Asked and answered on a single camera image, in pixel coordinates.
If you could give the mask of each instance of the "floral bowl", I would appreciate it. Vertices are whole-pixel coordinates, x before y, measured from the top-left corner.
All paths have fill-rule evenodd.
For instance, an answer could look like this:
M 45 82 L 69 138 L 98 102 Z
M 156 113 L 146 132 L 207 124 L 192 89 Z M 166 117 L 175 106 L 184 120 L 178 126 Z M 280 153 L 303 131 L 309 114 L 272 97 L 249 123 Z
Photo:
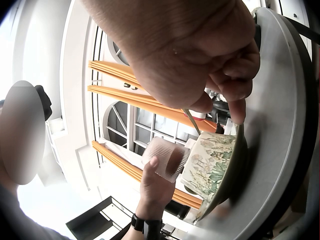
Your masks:
M 191 148 L 182 172 L 181 182 L 203 198 L 197 220 L 225 201 L 247 160 L 244 127 L 237 135 L 203 132 Z

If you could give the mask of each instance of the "arched window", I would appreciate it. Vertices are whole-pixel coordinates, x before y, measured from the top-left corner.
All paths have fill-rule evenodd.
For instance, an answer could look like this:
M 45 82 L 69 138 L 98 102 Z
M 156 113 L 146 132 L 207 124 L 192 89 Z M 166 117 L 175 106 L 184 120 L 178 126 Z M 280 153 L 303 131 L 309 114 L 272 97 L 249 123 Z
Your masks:
M 109 51 L 110 51 L 112 57 L 116 60 L 116 62 L 129 66 L 129 63 L 128 63 L 126 57 L 124 56 L 123 52 L 118 47 L 118 45 L 115 44 L 109 36 L 107 36 L 107 41 L 108 41 Z
M 128 111 L 128 105 L 120 101 L 107 109 L 103 119 L 104 138 L 139 155 L 154 137 L 185 145 L 189 138 L 196 140 L 199 136 L 194 128 L 169 118 L 136 107 L 133 114 Z M 133 129 L 132 136 L 127 132 L 127 124 Z

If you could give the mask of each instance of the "black watch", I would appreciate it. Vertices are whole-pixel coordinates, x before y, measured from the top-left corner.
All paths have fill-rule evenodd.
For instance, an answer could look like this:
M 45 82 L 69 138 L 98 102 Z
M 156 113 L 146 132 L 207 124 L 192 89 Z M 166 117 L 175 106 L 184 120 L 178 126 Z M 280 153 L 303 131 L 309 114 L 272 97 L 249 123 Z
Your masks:
M 131 225 L 133 226 L 134 230 L 143 232 L 144 220 L 138 218 L 137 215 L 134 214 L 131 218 Z
M 132 216 L 131 225 L 137 231 L 144 235 L 145 240 L 160 239 L 160 230 L 162 228 L 162 221 L 159 220 L 143 220 L 137 217 L 136 214 Z

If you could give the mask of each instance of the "hand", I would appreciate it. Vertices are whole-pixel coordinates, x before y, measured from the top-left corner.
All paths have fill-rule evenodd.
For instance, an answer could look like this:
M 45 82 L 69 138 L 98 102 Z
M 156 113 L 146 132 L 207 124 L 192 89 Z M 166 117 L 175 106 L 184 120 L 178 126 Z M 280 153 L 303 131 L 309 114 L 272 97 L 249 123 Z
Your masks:
M 171 201 L 175 184 L 155 173 L 159 165 L 157 157 L 153 157 L 143 169 L 140 194 L 136 215 L 144 220 L 161 220 L 165 206 Z
M 207 86 L 224 95 L 235 123 L 244 121 L 260 56 L 241 0 L 83 1 L 159 102 L 210 112 Z

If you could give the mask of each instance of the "orange blind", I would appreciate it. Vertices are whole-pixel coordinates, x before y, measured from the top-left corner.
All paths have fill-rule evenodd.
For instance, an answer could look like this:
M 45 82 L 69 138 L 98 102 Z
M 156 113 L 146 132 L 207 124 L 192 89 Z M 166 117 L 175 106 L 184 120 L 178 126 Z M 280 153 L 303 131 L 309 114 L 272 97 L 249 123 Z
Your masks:
M 131 67 L 113 62 L 89 61 L 89 68 L 115 77 L 127 84 L 143 89 L 133 74 Z
M 128 174 L 138 182 L 141 182 L 141 177 L 142 177 L 141 169 L 125 161 L 123 158 L 119 157 L 117 154 L 115 154 L 114 152 L 106 148 L 104 145 L 99 144 L 96 141 L 92 141 L 92 146 L 95 150 L 97 150 L 100 154 L 102 154 L 105 158 L 107 158 L 110 162 L 112 162 L 114 165 L 116 165 L 126 174 Z M 191 196 L 187 193 L 184 193 L 178 189 L 174 191 L 172 199 L 181 204 L 184 204 L 196 209 L 199 209 L 202 203 L 202 200 L 194 196 Z
M 149 112 L 153 112 L 155 114 L 161 115 L 163 117 L 166 117 L 174 121 L 188 125 L 190 127 L 193 127 L 193 124 L 191 123 L 189 118 L 187 118 L 183 114 L 183 111 L 181 109 L 166 107 L 151 96 L 130 93 L 130 92 L 126 92 L 118 89 L 97 86 L 97 85 L 88 86 L 88 91 L 117 99 L 119 101 L 131 104 L 138 108 L 142 108 Z M 216 130 L 216 124 L 214 122 L 211 122 L 208 120 L 204 120 L 204 121 L 195 120 L 195 121 L 200 130 L 203 130 L 206 132 L 215 132 Z

